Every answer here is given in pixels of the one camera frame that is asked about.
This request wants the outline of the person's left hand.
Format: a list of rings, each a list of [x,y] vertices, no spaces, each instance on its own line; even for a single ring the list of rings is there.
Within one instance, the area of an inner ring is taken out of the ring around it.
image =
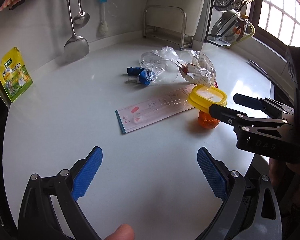
[[[104,240],[134,240],[135,233],[133,228],[128,224],[120,225],[111,235]]]

